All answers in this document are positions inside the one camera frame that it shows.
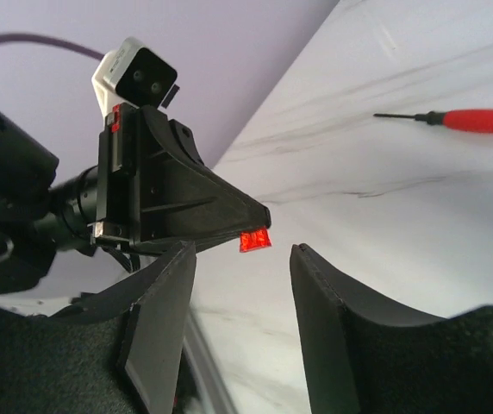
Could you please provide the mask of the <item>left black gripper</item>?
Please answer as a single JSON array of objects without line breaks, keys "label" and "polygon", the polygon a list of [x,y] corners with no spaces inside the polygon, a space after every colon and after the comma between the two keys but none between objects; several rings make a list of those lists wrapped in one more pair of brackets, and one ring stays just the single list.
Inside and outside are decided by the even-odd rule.
[{"label": "left black gripper", "polygon": [[193,241],[202,251],[269,228],[269,209],[190,154],[194,148],[192,132],[155,108],[114,105],[99,135],[95,243],[140,254]]}]

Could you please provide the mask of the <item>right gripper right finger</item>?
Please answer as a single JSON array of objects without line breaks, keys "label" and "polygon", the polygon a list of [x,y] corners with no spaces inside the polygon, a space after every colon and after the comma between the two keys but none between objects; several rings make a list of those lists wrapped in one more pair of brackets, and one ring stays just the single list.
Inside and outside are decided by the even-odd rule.
[{"label": "right gripper right finger", "polygon": [[493,305],[442,318],[290,252],[314,413],[493,413]]}]

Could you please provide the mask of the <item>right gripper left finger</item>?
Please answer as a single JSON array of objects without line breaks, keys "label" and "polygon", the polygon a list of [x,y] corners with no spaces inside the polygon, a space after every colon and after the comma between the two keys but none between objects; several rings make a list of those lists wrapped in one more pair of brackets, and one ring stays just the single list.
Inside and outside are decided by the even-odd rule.
[{"label": "right gripper left finger", "polygon": [[169,413],[196,249],[151,265],[56,314],[0,308],[0,413]]}]

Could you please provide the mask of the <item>small red fuse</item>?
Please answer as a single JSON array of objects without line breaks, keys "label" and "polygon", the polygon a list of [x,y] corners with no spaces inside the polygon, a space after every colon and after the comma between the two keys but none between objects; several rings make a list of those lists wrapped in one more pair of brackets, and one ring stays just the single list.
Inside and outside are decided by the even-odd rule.
[{"label": "small red fuse", "polygon": [[240,234],[240,252],[248,253],[272,246],[267,228],[256,229]]}]

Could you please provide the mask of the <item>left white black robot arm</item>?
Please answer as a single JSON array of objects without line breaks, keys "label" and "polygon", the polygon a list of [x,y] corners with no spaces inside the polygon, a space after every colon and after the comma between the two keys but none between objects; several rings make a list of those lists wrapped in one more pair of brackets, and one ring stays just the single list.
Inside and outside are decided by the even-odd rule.
[{"label": "left white black robot arm", "polygon": [[271,213],[203,164],[190,129],[157,108],[106,116],[97,163],[56,185],[58,158],[0,111],[0,295],[25,292],[55,256],[111,255],[127,272],[177,242],[204,251],[271,226]]}]

